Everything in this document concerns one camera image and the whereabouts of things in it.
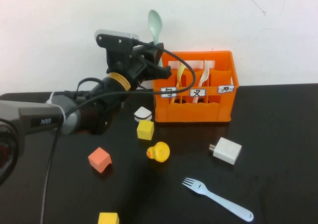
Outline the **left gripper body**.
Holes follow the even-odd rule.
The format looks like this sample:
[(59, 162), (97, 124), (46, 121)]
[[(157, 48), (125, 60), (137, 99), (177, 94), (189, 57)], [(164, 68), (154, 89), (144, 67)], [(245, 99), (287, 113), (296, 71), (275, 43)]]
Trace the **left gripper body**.
[(147, 65), (154, 66), (143, 55), (143, 47), (128, 50), (107, 49), (107, 87), (137, 87), (145, 81)]

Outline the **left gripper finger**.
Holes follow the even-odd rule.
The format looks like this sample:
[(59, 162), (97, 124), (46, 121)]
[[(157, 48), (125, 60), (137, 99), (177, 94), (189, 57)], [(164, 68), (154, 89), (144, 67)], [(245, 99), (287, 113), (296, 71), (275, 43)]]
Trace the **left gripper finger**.
[(157, 80), (157, 79), (168, 79), (172, 75), (171, 67), (159, 67), (147, 65), (145, 80)]
[(163, 48), (163, 43), (159, 43), (157, 45), (153, 42), (146, 43), (143, 45), (144, 58), (153, 64), (158, 64), (163, 54)]

